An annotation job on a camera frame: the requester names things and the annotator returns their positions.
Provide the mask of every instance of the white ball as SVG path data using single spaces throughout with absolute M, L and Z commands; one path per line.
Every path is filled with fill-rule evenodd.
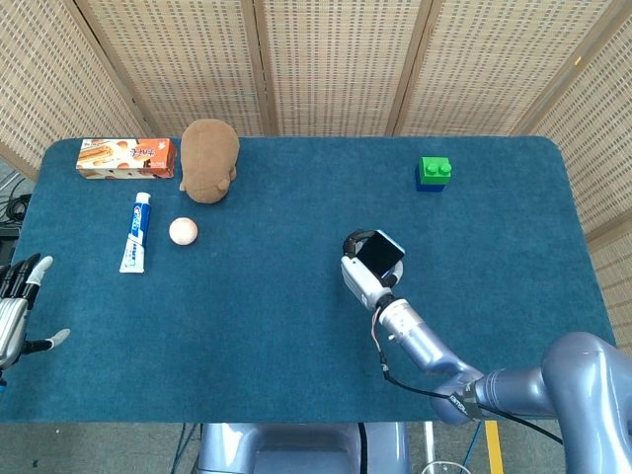
M 169 226 L 169 237 L 178 245 L 189 245 L 198 237 L 198 227 L 188 217 L 178 217 Z

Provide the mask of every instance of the toothpaste cap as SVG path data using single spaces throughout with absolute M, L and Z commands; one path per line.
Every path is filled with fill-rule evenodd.
M 138 193 L 136 195 L 136 202 L 140 202 L 141 204 L 148 204 L 149 198 L 151 198 L 151 195 L 149 193 Z

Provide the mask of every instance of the toothpaste tube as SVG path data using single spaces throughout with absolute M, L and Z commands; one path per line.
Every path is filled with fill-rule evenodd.
M 149 226 L 149 198 L 148 193 L 138 193 L 131 215 L 131 224 L 127 234 L 125 253 L 122 256 L 120 270 L 122 274 L 142 274 L 145 272 L 145 241 Z

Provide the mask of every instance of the green block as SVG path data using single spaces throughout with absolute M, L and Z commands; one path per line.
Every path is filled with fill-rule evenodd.
M 452 177 L 450 160 L 443 156 L 423 156 L 419 169 L 422 185 L 447 185 Z

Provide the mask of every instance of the snack box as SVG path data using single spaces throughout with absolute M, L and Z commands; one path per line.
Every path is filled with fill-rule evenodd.
M 89 180 L 173 178 L 176 154 L 169 138 L 86 138 L 77 171 Z

